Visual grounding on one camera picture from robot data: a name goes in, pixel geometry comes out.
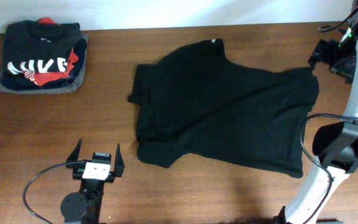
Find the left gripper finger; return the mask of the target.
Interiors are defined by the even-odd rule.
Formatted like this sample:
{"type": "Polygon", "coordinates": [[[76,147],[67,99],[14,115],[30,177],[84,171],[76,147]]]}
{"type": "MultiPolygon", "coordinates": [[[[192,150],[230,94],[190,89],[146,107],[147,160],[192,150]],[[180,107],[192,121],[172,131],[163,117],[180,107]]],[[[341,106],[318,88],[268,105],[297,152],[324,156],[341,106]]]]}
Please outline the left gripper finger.
{"type": "Polygon", "coordinates": [[[122,158],[120,144],[117,144],[115,161],[114,161],[114,170],[113,170],[114,176],[122,177],[124,173],[124,169],[125,169],[125,164],[122,158]]]}
{"type": "Polygon", "coordinates": [[[66,159],[67,163],[76,162],[78,160],[78,156],[80,154],[80,149],[81,149],[81,143],[82,143],[82,139],[79,139],[74,150],[67,157],[66,159]]]}

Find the black t-shirt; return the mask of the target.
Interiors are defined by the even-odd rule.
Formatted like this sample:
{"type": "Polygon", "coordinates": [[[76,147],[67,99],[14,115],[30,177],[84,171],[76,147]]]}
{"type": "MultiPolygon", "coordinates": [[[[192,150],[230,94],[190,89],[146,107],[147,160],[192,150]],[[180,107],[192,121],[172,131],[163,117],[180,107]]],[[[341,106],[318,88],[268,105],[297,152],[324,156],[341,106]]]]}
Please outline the black t-shirt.
{"type": "Polygon", "coordinates": [[[271,72],[230,61],[222,39],[182,46],[136,67],[130,103],[141,162],[186,154],[303,176],[300,133],[319,84],[308,67],[271,72]]]}

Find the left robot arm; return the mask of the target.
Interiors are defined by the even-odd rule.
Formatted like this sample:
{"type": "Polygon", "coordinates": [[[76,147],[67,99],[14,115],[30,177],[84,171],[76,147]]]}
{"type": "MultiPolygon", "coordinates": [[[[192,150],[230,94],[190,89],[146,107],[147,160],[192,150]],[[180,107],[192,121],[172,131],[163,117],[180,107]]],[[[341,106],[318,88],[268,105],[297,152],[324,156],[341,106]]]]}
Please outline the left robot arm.
{"type": "Polygon", "coordinates": [[[113,183],[121,177],[125,164],[120,145],[116,147],[115,159],[112,155],[95,152],[90,160],[79,160],[82,141],[79,140],[74,150],[67,157],[67,169],[72,169],[74,180],[80,181],[80,189],[68,194],[60,205],[64,222],[69,224],[100,224],[104,185],[113,183]]]}

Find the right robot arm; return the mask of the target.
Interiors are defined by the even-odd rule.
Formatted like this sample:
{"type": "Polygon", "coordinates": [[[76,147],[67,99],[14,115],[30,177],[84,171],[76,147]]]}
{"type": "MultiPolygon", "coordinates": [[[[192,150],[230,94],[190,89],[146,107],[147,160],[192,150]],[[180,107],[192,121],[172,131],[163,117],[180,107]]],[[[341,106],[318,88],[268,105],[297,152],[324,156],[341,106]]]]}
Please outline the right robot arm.
{"type": "Polygon", "coordinates": [[[324,118],[338,122],[322,126],[316,132],[311,154],[313,163],[306,180],[295,198],[271,223],[320,223],[319,214],[337,187],[358,169],[358,1],[353,1],[351,13],[341,24],[323,26],[319,32],[338,30],[339,41],[320,40],[308,63],[329,65],[329,70],[350,83],[351,93],[344,114],[324,113],[324,118]]]}

